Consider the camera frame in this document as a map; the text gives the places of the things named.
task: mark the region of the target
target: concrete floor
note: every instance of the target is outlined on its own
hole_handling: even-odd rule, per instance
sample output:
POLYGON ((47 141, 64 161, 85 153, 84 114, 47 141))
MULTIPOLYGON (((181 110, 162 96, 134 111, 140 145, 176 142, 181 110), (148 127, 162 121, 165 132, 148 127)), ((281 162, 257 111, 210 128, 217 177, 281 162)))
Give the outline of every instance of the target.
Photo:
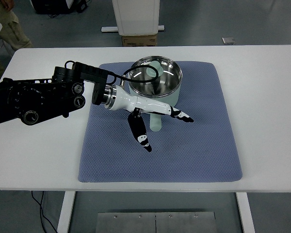
MULTIPOLYGON (((100 32, 101 27, 116 26, 111 0, 92 0, 82 14, 56 18, 36 14, 28 0, 15 3, 14 12, 36 48, 122 46, 119 34, 100 32)), ((165 32, 158 34, 158 46, 223 46, 221 37, 225 36, 233 36, 237 45, 291 44, 291 0, 161 0, 160 25, 165 26, 165 32)), ((0 60, 5 66, 10 61, 4 48, 0 49, 0 60)), ((156 205, 154 194, 121 194, 122 198, 132 200, 126 206, 117 204, 118 195, 78 193, 70 232, 94 232, 98 211, 188 210, 186 200, 194 202, 194 209, 208 210, 215 210, 211 203, 221 200, 227 205, 222 208, 229 209, 229 217, 218 220, 219 232, 241 232, 232 194, 208 194, 207 198, 204 194, 161 194, 155 197, 160 200, 154 202, 156 205), (142 199, 143 204, 133 201, 136 199, 142 199), (210 205, 201 207, 197 200, 205 199, 210 205)), ((45 215, 55 226, 63 196, 63 192, 45 195, 45 215)), ((291 193, 249 193, 248 198, 257 233, 291 232, 291 193)), ((45 226, 48 232, 53 232, 46 222, 45 226)), ((43 232, 39 206, 29 191, 0 191, 0 233, 5 232, 43 232)))

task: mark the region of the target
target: cup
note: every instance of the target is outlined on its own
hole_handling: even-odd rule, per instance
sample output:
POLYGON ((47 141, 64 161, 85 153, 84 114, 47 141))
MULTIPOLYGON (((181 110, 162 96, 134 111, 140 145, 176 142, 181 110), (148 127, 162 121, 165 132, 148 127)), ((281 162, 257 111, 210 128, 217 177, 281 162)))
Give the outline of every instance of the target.
MULTIPOLYGON (((182 81, 182 71, 177 63, 166 57, 149 56, 136 61, 131 67, 140 65, 153 66, 159 72, 159 77, 150 83, 129 82, 130 94, 155 99, 174 107, 179 99, 182 81)), ((133 80, 150 80, 155 75, 154 70, 145 67, 132 70, 128 73, 128 78, 133 80)), ((150 114, 150 129, 157 132, 161 128, 161 115, 150 114)))

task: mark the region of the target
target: blue mat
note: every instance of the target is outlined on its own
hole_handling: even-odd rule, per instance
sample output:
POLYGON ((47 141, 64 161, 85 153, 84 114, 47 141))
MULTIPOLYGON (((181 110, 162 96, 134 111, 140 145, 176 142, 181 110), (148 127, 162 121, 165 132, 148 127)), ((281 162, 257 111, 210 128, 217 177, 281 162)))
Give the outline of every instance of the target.
MULTIPOLYGON (((122 74, 133 63, 100 67, 122 74)), ((133 138, 125 110, 91 105, 85 132, 80 182, 232 182, 241 179, 233 132, 216 69, 211 63, 177 62, 183 79, 176 108, 194 119, 162 116, 162 129, 149 128, 152 152, 133 138)))

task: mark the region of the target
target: metal plate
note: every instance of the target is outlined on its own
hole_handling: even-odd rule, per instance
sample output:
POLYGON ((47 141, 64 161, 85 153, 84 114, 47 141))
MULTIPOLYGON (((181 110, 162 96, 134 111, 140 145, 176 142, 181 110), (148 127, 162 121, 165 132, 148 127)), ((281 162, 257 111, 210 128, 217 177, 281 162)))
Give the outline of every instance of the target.
POLYGON ((98 213, 96 233, 155 233, 154 213, 98 213))
POLYGON ((96 233, 217 233, 214 212, 99 213, 96 233))
POLYGON ((214 212, 158 213, 156 222, 156 233, 217 233, 214 212))

